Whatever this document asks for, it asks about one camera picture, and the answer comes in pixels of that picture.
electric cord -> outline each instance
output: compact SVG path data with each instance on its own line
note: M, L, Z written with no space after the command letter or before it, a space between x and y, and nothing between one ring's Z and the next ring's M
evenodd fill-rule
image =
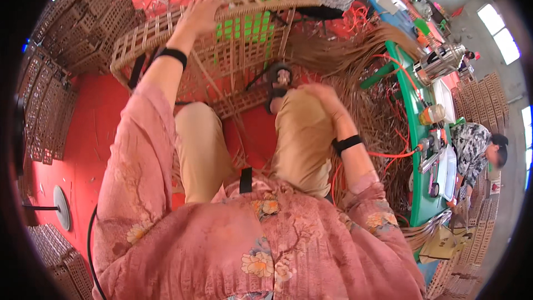
M92 230L93 230L94 218L97 215L97 207L98 207L98 204L94 207L93 214L90 216L90 220L89 220L89 230L87 231L87 259L89 260L90 274L93 276L93 280L97 286L98 292L100 292L100 296L102 297L103 300L107 300L107 298L103 294L103 290L102 290L102 287L100 286L100 283L98 283L97 274L95 273L94 266L93 266L93 257L90 254L90 234L92 233Z

khaki pants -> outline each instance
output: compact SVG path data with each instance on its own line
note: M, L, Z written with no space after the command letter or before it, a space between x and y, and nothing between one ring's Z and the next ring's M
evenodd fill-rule
M183 107L175 122L181 138L176 147L185 202L209 202L225 180L238 178L224 143L222 123L204 103ZM276 116L276 134L276 177L306 194L324 197L330 191L334 130L320 102L303 90L289 90Z

bottle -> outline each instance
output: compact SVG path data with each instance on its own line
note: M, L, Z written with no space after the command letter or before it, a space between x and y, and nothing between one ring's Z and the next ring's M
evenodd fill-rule
M418 119L422 125L431 125L438 123L444 119L446 116L446 111L442 104L435 104L424 109Z

sandal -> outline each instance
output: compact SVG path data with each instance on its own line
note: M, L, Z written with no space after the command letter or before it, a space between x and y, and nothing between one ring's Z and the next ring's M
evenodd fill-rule
M278 73L279 71L287 71L288 77L285 75L284 77L279 77ZM265 102L265 110L266 113L269 115L273 115L273 113L270 111L270 104L272 103L272 100L276 97L284 97L285 94L287 94L287 88L292 84L293 82L293 71L290 69L290 67L284 63L278 62L275 64L272 64L268 70L268 97ZM276 83L283 87L274 87L273 84Z

window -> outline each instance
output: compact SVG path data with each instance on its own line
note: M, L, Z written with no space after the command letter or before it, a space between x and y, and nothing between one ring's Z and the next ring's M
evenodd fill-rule
M526 135L526 189L528 189L529 170L533 157L533 150L531 149L533 140L533 131L531 131L531 106L522 109L522 119L524 120L524 133Z
M483 21L492 37L494 37L505 63L509 65L520 58L520 50L518 50L513 36L505 27L502 17L500 17L494 7L491 4L486 4L477 11L477 15Z

